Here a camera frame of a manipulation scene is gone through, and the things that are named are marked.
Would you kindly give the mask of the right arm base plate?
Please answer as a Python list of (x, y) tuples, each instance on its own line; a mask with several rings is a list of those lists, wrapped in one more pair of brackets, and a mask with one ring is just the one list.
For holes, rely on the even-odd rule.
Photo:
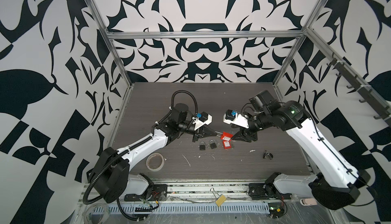
[(250, 183), (248, 188), (252, 200), (291, 200), (290, 193), (280, 193), (273, 184)]

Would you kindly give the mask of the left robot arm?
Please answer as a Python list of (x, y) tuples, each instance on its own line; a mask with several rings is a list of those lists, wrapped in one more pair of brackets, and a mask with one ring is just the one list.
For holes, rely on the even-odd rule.
[(131, 169), (182, 134), (192, 135), (194, 142), (216, 136), (216, 132), (209, 127), (211, 122), (212, 116), (206, 112), (189, 115), (187, 105), (175, 105), (142, 139), (119, 149), (109, 147), (102, 152), (88, 178), (89, 186), (82, 202), (90, 205), (103, 199), (106, 203), (112, 203), (122, 194), (149, 199), (154, 183), (145, 174), (130, 175)]

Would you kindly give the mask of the small black padlock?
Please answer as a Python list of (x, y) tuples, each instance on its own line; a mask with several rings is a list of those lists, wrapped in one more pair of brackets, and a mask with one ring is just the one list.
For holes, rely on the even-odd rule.
[(215, 140), (210, 140), (209, 141), (209, 146), (211, 149), (216, 149), (217, 148), (217, 144), (215, 142)]
[(201, 141), (199, 144), (199, 150), (200, 151), (205, 151), (206, 150), (206, 144), (205, 142)]

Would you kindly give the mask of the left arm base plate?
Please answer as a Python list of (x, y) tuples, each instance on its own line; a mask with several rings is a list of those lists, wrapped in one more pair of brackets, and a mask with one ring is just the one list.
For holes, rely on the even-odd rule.
[(167, 184), (155, 184), (147, 187), (143, 194), (126, 194), (124, 197), (125, 202), (135, 201), (159, 201), (167, 196), (168, 185)]

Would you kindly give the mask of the red padlock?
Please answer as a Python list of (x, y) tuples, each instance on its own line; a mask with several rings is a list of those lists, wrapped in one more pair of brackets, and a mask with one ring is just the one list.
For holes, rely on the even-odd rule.
[(223, 148), (224, 149), (231, 149), (232, 148), (231, 142), (223, 140)]
[(233, 135), (227, 132), (223, 132), (222, 135), (220, 136), (220, 139), (223, 141), (231, 141)]

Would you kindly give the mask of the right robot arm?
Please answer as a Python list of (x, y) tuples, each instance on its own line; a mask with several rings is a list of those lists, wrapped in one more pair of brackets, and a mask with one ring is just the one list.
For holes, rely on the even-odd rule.
[(254, 142), (258, 132), (276, 127), (293, 138), (319, 169), (308, 176), (273, 173), (260, 190), (251, 187), (253, 199), (277, 198), (296, 194), (314, 198), (330, 210), (352, 205), (359, 198), (359, 189), (371, 179), (365, 170), (358, 170), (338, 152), (318, 130), (311, 114), (298, 102), (279, 102), (264, 90), (249, 99), (254, 113), (227, 110), (224, 123), (239, 127), (235, 141)]

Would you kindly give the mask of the small black padlock front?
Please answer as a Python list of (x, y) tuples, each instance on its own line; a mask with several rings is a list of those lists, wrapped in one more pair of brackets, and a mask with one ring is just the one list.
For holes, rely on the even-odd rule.
[(216, 149), (217, 148), (217, 144), (215, 142), (215, 140), (210, 140), (209, 141), (209, 146), (211, 149)]

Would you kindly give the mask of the small black padlock back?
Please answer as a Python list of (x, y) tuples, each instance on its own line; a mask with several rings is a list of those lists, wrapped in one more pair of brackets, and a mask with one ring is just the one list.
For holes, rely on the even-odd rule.
[(206, 144), (205, 142), (201, 141), (199, 144), (199, 150), (200, 151), (205, 151), (206, 150)]

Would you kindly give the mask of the red padlock front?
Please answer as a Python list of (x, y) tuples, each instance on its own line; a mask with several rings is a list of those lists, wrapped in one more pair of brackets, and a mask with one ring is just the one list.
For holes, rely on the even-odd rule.
[(223, 148), (224, 149), (231, 149), (232, 148), (231, 142), (223, 140)]

